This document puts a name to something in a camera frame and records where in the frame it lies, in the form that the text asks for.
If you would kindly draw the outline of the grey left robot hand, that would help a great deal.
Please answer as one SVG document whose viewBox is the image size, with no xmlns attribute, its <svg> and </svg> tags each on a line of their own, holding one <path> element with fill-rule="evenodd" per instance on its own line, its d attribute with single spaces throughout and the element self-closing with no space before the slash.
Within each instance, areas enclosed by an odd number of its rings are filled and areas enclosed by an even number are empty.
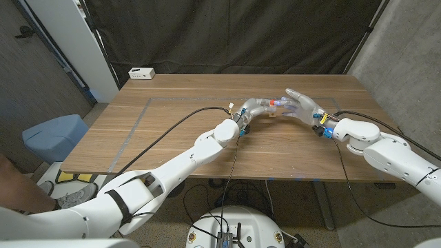
<svg viewBox="0 0 441 248">
<path fill-rule="evenodd" d="M 276 112 L 276 107 L 270 105 L 270 99 L 248 99 L 233 114 L 232 119 L 237 123 L 240 130 L 244 129 L 251 120 L 264 113 Z"/>
</svg>

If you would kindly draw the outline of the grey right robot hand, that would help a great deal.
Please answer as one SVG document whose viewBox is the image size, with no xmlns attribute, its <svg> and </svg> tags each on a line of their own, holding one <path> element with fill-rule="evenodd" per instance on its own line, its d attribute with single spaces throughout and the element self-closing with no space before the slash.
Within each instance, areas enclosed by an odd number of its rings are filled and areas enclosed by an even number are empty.
<svg viewBox="0 0 441 248">
<path fill-rule="evenodd" d="M 275 106 L 283 106 L 288 110 L 283 112 L 283 115 L 297 118 L 310 125 L 318 136 L 332 138 L 338 121 L 308 96 L 289 88 L 285 91 L 289 97 L 274 101 Z"/>
</svg>

